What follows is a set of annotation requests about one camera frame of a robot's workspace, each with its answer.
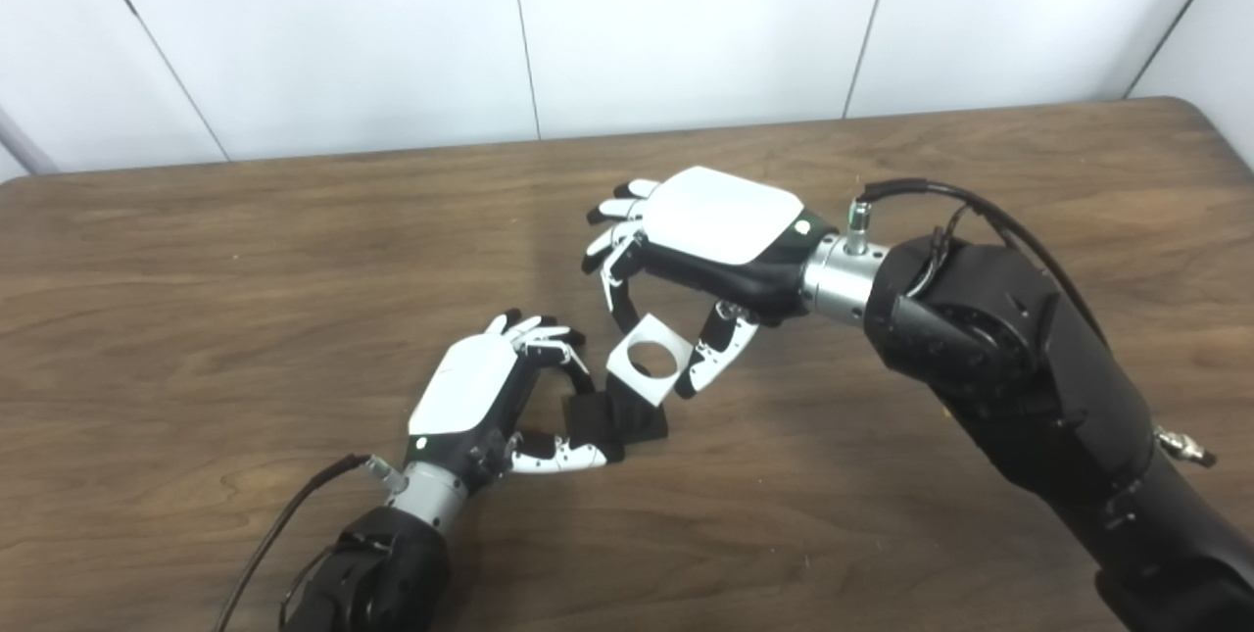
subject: robotic hand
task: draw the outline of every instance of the robotic hand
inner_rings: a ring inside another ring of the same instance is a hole
[[[283,608],[321,563],[291,618],[281,609],[280,629],[425,629],[450,576],[445,535],[466,498],[507,471],[559,473],[607,463],[594,444],[515,430],[542,369],[568,374],[577,396],[596,394],[574,352],[582,334],[547,316],[519,319],[519,311],[507,311],[483,334],[449,347],[409,419],[401,470],[365,459],[391,490],[386,504],[346,527],[297,577]]]
[[[869,243],[874,202],[895,194],[963,204],[930,236]],[[930,387],[1007,480],[1052,508],[1097,562],[1097,591],[1129,629],[1254,629],[1254,545],[1167,461],[1210,466],[1214,456],[1152,424],[1075,285],[1002,208],[939,182],[878,182],[851,203],[841,236],[796,196],[709,168],[631,182],[614,197],[588,213],[616,224],[583,271],[599,267],[618,325],[637,320],[627,291],[637,271],[717,300],[681,395],[709,385],[760,324],[814,311],[854,325],[888,369]],[[968,209],[1004,247],[954,237]]]
[[[688,399],[745,350],[759,325],[806,313],[800,277],[833,226],[788,191],[709,168],[658,182],[618,186],[614,198],[588,213],[589,224],[613,221],[583,257],[583,272],[601,273],[609,312],[624,334],[640,322],[628,280],[640,271],[712,293],[710,310],[675,391]]]

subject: black finger segment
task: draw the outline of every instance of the black finger segment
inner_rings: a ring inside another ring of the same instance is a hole
[[[688,357],[688,364],[680,371],[680,379],[676,379],[675,387],[672,387],[676,395],[685,400],[691,400],[697,394],[697,387],[692,386],[692,367],[701,362],[705,362],[705,356],[698,354],[693,347],[692,356]]]
[[[724,319],[719,313],[719,305],[710,307],[710,315],[706,317],[705,325],[701,327],[701,334],[698,334],[700,341],[714,349],[714,351],[721,354],[727,351],[731,346],[731,337],[736,332],[736,317],[727,316]]]
[[[534,459],[552,459],[556,456],[557,439],[552,434],[543,434],[542,431],[519,431],[518,435],[522,440],[514,449],[517,453]]]
[[[609,257],[609,252],[613,252],[613,247],[604,248],[603,251],[596,253],[586,253],[586,256],[583,256],[583,262],[579,262],[579,270],[582,270],[584,275],[592,275],[593,271],[597,271],[597,267],[601,267],[601,262],[606,262],[606,258]]]
[[[587,213],[586,219],[588,221],[588,226],[597,226],[599,222],[609,221],[609,217],[606,216],[606,213],[601,213],[601,204],[596,204],[596,207]]]
[[[571,379],[571,386],[574,387],[576,395],[587,395],[588,392],[596,392],[597,385],[592,381],[591,374],[583,371],[577,362],[573,360],[566,365],[562,365],[562,370]]]
[[[623,280],[617,287],[609,287],[609,298],[614,302],[614,307],[609,311],[609,315],[613,316],[618,330],[623,334],[631,334],[632,329],[640,324],[640,311],[636,311],[636,305],[631,301],[627,280]]]

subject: small object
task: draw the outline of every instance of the small object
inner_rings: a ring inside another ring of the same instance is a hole
[[[376,455],[371,455],[365,463],[366,470],[370,475],[376,477],[384,488],[391,494],[398,494],[405,492],[409,485],[409,478],[405,478],[399,470],[391,466],[385,459]]]
[[[1195,463],[1204,468],[1210,468],[1219,463],[1219,456],[1201,448],[1201,444],[1193,440],[1188,434],[1178,434],[1167,431],[1165,428],[1155,426],[1154,436],[1159,443],[1159,448],[1164,449],[1174,459],[1183,459],[1183,461]]]
[[[636,365],[632,365],[627,351],[637,345],[637,342],[657,342],[657,345],[666,347],[678,366],[676,372],[665,377],[650,377],[636,370]],[[609,360],[606,362],[606,367],[614,377],[622,379],[622,382],[627,387],[631,387],[633,392],[643,396],[645,401],[651,405],[660,405],[666,399],[666,395],[671,394],[671,387],[675,386],[675,382],[678,381],[680,374],[683,371],[682,365],[687,364],[691,352],[692,345],[685,341],[680,334],[671,331],[667,325],[657,320],[657,316],[646,313],[636,327],[614,346],[614,350],[609,354]]]

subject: wooden table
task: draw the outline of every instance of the wooden table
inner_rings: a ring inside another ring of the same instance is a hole
[[[977,187],[1070,267],[1165,425],[1221,455],[1188,478],[1254,533],[1254,182],[1178,100],[82,173],[0,189],[0,619],[204,629],[278,508],[347,451],[396,458],[445,347],[509,306],[617,342],[578,271],[583,212],[702,163],[841,221],[860,182]],[[877,240],[943,199],[890,202]],[[977,222],[964,224],[981,236]],[[695,336],[709,301],[640,306]],[[561,428],[559,377],[527,421]],[[513,477],[451,537],[438,629],[1114,631],[1093,566],[860,334],[759,334],[671,438]],[[237,629],[380,502],[315,495]]]

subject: black wire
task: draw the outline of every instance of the black wire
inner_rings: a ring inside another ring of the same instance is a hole
[[[867,189],[858,197],[856,202],[874,203],[878,202],[878,199],[887,199],[890,196],[900,194],[949,196],[949,198],[959,199],[963,203],[971,204],[972,211],[974,211],[978,216],[984,217],[984,221],[989,222],[989,226],[992,226],[994,231],[998,229],[998,226],[1004,227],[1004,231],[1016,236],[1016,238],[1021,240],[1023,245],[1026,245],[1030,251],[1035,253],[1037,260],[1041,261],[1041,265],[1043,265],[1050,275],[1053,276],[1053,281],[1057,282],[1062,292],[1071,300],[1071,303],[1075,305],[1076,311],[1080,311],[1080,316],[1082,316],[1085,322],[1093,330],[1093,334],[1097,334],[1097,339],[1101,339],[1104,345],[1106,344],[1106,336],[1101,331],[1101,325],[1097,324],[1097,316],[1093,316],[1092,311],[1090,311],[1087,302],[1085,302],[1083,297],[1080,295],[1080,288],[1071,281],[1067,272],[1062,270],[1062,266],[1053,258],[1048,248],[1045,247],[1045,245],[1036,238],[1036,236],[1032,234],[1027,227],[1023,227],[1021,222],[1014,221],[1014,217],[1012,217],[1011,213],[1002,211],[1002,208],[998,208],[997,204],[989,202],[989,199],[984,199],[983,196],[976,194],[974,191],[967,191],[963,189],[963,187],[953,184],[943,184],[943,182],[929,182],[927,179],[892,179],[887,182],[873,182],[872,184],[867,184]],[[999,231],[998,234],[1006,238],[1006,236]]]
[[[275,523],[270,525],[270,532],[266,532],[265,537],[261,538],[261,542],[257,544],[257,550],[252,552],[252,557],[248,558],[248,563],[246,563],[243,566],[243,571],[240,572],[240,578],[236,581],[234,587],[231,588],[231,594],[227,596],[227,602],[222,604],[222,612],[218,613],[218,621],[213,623],[213,632],[226,632],[227,624],[231,622],[231,614],[240,603],[240,597],[243,596],[243,589],[248,586],[248,581],[252,578],[252,574],[257,571],[257,567],[261,566],[261,559],[266,557],[266,552],[268,552],[270,547],[273,545],[278,534],[283,532],[283,527],[287,527],[287,520],[296,514],[296,508],[301,507],[305,498],[314,494],[314,490],[317,490],[322,485],[326,485],[331,480],[335,480],[354,468],[366,463],[367,459],[370,459],[367,455],[361,456],[357,454],[349,454],[337,459],[337,461],[331,465],[322,468],[317,475],[310,478],[310,482],[296,493],[291,502],[287,503],[287,507],[285,507],[282,512],[278,512],[278,518],[276,518]]]
[[[327,548],[322,549],[322,552],[319,556],[311,558],[308,563],[306,563],[303,567],[301,567],[300,572],[296,573],[296,578],[292,578],[291,587],[287,588],[286,593],[283,593],[283,599],[278,602],[278,628],[280,629],[282,629],[283,627],[287,627],[287,603],[292,602],[292,596],[296,594],[296,588],[300,588],[301,583],[305,582],[305,577],[310,574],[310,571],[314,571],[315,566],[317,566],[317,564],[322,563],[324,561],[326,561],[326,557],[331,556],[331,552],[334,552],[334,550],[335,550],[335,547],[327,547]]]

